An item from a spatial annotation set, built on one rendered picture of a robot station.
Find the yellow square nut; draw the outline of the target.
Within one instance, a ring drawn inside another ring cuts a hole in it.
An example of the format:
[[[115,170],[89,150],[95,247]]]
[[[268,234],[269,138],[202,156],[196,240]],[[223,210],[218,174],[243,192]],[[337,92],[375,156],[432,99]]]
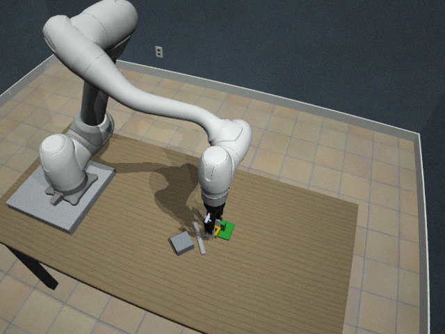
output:
[[[220,233],[220,230],[221,230],[221,228],[220,227],[218,227],[218,226],[216,226],[215,225],[215,231],[216,231],[216,233],[215,233],[215,239],[217,238],[217,236],[219,235],[219,233]]]

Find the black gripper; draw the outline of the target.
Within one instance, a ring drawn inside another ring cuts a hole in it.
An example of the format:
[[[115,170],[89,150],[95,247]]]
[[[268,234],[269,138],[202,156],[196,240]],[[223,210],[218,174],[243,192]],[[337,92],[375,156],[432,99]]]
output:
[[[215,225],[220,227],[220,221],[223,219],[220,215],[223,215],[223,208],[225,203],[218,207],[212,207],[204,203],[207,209],[207,217],[203,219],[204,230],[207,232],[207,236],[214,239],[215,238]],[[208,224],[208,225],[207,225]]]

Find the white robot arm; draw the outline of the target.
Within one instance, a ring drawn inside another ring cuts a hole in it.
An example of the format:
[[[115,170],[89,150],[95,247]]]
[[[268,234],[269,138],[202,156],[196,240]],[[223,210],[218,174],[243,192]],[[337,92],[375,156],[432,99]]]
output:
[[[70,129],[47,137],[39,149],[42,169],[51,182],[45,193],[53,196],[53,206],[62,200],[78,205],[98,180],[96,174],[84,170],[113,134],[114,120],[106,112],[108,96],[135,111],[201,126],[211,146],[198,165],[202,200],[217,207],[228,198],[228,187],[252,142],[251,126],[244,120],[220,119],[201,107],[146,93],[131,84],[115,63],[137,23],[138,14],[130,2],[103,0],[72,18],[53,16],[43,27],[44,40],[56,58],[84,80],[81,108]]]

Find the green square plate with square peg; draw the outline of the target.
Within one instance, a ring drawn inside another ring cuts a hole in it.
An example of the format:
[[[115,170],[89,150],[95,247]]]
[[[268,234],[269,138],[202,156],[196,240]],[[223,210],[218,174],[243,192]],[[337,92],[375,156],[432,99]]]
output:
[[[217,237],[229,241],[232,230],[234,229],[234,224],[221,220],[220,227],[221,227],[221,230]]]

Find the grey flat bar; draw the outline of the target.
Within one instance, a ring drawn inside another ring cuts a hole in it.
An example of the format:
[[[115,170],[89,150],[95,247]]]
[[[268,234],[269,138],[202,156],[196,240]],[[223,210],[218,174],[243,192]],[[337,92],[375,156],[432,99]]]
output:
[[[194,228],[195,228],[195,233],[196,233],[196,236],[197,236],[198,244],[200,246],[201,254],[205,255],[206,253],[205,253],[204,245],[202,243],[202,238],[201,238],[201,235],[200,235],[200,231],[199,231],[197,222],[194,222],[193,225],[194,225]]]

